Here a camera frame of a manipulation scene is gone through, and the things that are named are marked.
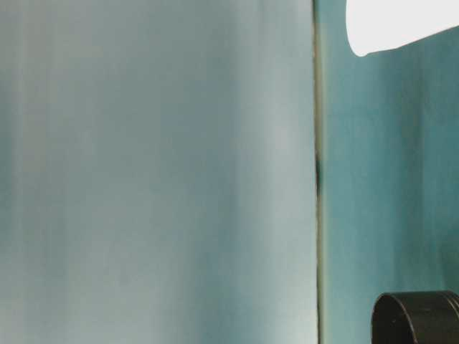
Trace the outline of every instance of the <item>black plastic tube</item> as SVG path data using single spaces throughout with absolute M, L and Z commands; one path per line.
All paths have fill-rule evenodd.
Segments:
M 454 292 L 402 292 L 379 296 L 372 344 L 458 344 L 459 297 Z

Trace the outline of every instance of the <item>light fixture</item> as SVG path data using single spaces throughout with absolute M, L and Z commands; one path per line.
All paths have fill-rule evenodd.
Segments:
M 347 0 L 346 26 L 352 51 L 365 56 L 459 26 L 459 1 Z

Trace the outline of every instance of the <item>dark vertical gap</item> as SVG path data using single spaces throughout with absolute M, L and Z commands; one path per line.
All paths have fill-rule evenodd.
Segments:
M 322 202 L 321 202 L 321 161 L 322 161 L 322 61 L 320 27 L 318 24 L 318 0 L 312 0 L 313 30 L 313 99 L 314 99 L 314 144 L 316 153 L 316 254 L 317 254 L 317 327 L 318 343 L 322 343 L 323 332 L 323 266 L 322 266 Z

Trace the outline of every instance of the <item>wall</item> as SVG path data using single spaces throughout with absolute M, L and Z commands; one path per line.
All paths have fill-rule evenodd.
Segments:
M 0 7 L 0 341 L 315 341 L 311 5 Z
M 316 19 L 322 338 L 367 344 L 380 293 L 459 292 L 459 31 L 360 58 L 345 1 Z

